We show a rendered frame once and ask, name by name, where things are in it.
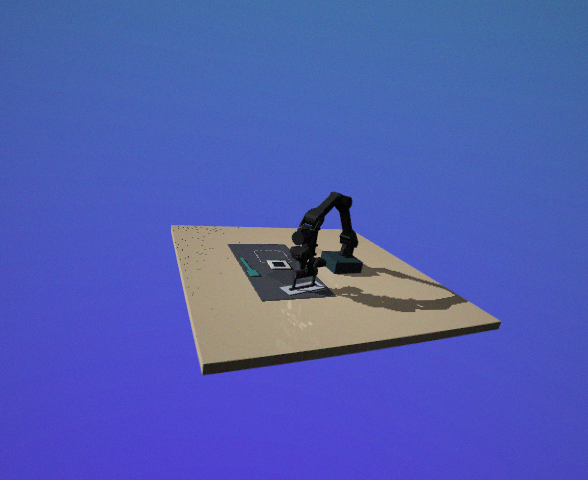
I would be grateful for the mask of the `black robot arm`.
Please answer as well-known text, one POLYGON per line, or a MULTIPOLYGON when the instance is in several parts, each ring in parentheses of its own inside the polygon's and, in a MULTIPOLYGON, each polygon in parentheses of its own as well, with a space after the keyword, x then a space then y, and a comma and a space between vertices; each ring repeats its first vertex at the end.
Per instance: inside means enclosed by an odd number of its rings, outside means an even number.
MULTIPOLYGON (((335 206, 340 213, 342 224, 342 233, 340 234, 340 243, 342 244, 339 255, 345 258, 353 258, 354 248, 358 246, 358 239, 356 232, 352 229, 350 207, 352 206, 352 197, 342 195, 338 192, 331 192, 330 195, 316 208, 312 208, 306 212, 296 232, 292 235, 292 241, 295 245, 302 245, 305 243, 316 243, 318 231, 321 230, 321 225, 325 220, 326 214, 335 206), (309 225, 306 225, 306 224, 309 225), (312 225, 312 226, 310 226, 312 225)), ((309 247, 295 248, 291 250, 292 258, 296 261, 305 258, 309 259, 309 247)))

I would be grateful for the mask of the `teal small trowel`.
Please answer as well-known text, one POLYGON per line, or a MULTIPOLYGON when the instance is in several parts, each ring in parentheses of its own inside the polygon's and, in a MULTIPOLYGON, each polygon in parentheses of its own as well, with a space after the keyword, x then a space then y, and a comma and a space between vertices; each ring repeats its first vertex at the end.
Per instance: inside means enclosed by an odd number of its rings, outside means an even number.
POLYGON ((252 270, 251 267, 247 264, 247 262, 243 258, 240 258, 240 260, 247 267, 247 269, 248 269, 247 272, 251 277, 260 277, 260 275, 256 272, 256 270, 252 270))

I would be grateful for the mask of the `grey square tile with black square center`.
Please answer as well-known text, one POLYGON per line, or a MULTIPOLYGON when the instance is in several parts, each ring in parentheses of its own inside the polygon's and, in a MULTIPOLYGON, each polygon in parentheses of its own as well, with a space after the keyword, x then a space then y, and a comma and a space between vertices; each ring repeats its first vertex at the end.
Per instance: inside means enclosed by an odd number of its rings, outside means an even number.
POLYGON ((285 260, 267 260, 271 269, 291 269, 285 260))

